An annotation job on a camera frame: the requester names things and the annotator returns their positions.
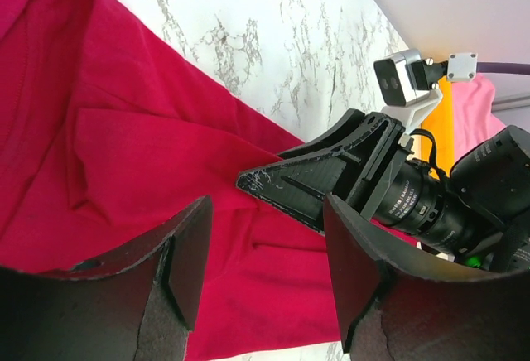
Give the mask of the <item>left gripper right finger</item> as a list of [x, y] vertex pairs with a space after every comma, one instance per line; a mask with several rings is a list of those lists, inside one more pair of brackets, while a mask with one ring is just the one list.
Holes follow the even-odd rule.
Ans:
[[335, 195], [324, 228], [343, 351], [353, 360], [526, 360], [529, 274], [448, 262]]

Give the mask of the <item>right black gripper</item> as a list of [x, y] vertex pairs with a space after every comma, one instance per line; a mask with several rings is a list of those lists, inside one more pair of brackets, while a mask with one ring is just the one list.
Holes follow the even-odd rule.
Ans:
[[[412, 135], [431, 141], [429, 160], [402, 164], [375, 201], [372, 219], [438, 252], [457, 253], [460, 204], [437, 165], [436, 140], [425, 129]], [[392, 118], [351, 108], [316, 139], [279, 153], [280, 161], [240, 172], [235, 185], [323, 233], [325, 197], [336, 195], [360, 211], [385, 171], [392, 146]]]

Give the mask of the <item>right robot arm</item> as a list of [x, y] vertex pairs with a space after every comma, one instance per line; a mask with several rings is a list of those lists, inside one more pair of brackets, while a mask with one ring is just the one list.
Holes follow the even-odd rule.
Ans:
[[412, 156], [413, 139], [383, 113], [346, 112], [317, 139], [278, 162], [243, 171], [237, 187], [317, 233], [324, 199], [335, 195], [363, 218], [416, 239], [469, 267], [495, 272], [529, 266], [529, 135], [507, 126], [449, 171], [431, 154]]

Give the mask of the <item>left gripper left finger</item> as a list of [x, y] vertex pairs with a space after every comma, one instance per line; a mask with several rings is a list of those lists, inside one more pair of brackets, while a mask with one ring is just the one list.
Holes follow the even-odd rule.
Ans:
[[1, 270], [4, 360], [182, 360], [195, 328], [213, 203], [68, 271]]

